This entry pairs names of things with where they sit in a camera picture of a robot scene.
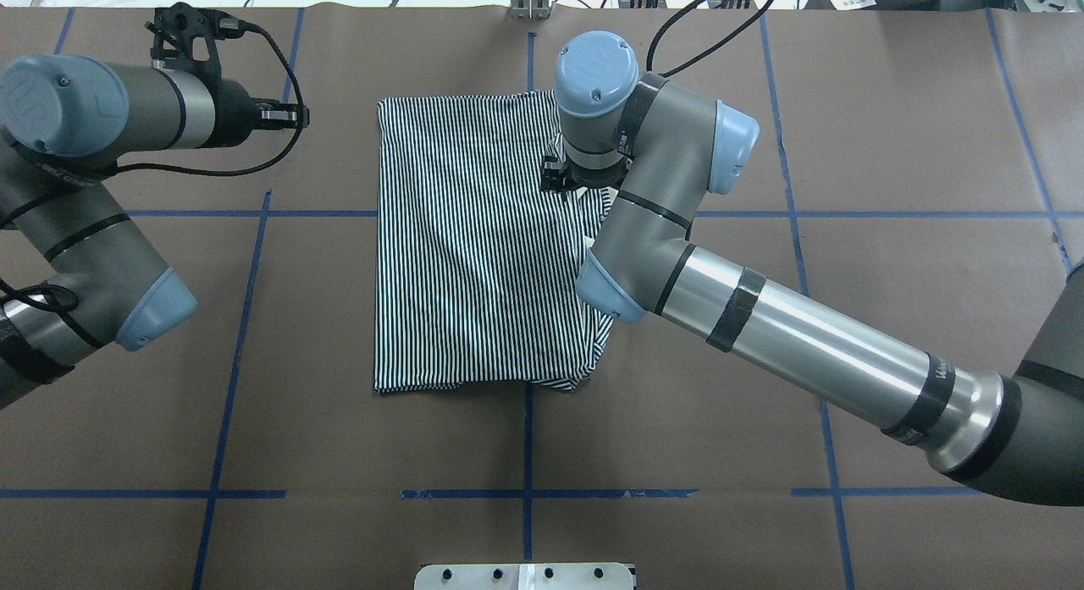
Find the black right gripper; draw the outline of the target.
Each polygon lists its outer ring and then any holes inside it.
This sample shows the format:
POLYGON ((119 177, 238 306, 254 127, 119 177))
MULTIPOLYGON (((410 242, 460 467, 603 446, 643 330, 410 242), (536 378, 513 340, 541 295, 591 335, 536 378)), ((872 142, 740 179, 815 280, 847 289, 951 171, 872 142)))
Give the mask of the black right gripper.
POLYGON ((625 159, 619 159, 611 166, 602 169, 586 168, 573 161, 566 159, 562 164, 559 193, 572 192, 580 189, 619 188, 627 172, 628 166, 625 159))

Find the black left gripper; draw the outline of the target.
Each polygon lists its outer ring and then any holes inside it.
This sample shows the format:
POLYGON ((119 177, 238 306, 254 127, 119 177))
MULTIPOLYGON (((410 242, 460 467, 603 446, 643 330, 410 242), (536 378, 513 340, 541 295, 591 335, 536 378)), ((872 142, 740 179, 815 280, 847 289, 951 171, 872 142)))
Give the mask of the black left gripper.
POLYGON ((212 134, 209 149, 238 146, 251 131, 305 130, 311 121, 310 110, 299 103, 259 103, 235 80, 221 80, 210 87, 212 92, 212 134))

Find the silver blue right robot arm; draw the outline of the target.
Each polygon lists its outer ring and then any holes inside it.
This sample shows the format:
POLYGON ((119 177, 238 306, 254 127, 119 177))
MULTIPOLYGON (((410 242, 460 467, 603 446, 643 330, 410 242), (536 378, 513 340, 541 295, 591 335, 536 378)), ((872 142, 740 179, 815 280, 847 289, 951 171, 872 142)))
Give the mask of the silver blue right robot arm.
POLYGON ((981 493, 1081 505, 1081 266, 1014 374, 968 372, 691 242, 705 194, 728 193, 754 149, 750 116, 643 72, 606 30, 562 47, 555 100, 568 178, 618 193, 577 277, 581 300, 624 323, 664 317, 981 493))

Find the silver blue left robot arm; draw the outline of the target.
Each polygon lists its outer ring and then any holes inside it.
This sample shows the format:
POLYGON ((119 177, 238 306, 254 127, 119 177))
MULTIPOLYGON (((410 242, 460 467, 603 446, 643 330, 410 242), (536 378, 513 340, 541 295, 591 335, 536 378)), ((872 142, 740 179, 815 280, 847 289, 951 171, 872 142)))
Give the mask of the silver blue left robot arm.
POLYGON ((302 100, 249 97, 214 61, 152 67, 31 54, 3 70, 3 227, 54 269, 3 288, 3 406, 115 343, 142 350, 196 302, 104 181, 132 152, 238 146, 308 126, 302 100))

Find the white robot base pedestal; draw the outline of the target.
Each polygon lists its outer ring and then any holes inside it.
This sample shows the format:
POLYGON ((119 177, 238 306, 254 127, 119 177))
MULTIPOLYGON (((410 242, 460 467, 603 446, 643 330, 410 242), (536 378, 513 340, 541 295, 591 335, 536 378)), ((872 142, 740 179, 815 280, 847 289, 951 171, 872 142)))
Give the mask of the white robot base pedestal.
POLYGON ((638 589, 634 565, 619 562, 431 564, 414 589, 638 589))

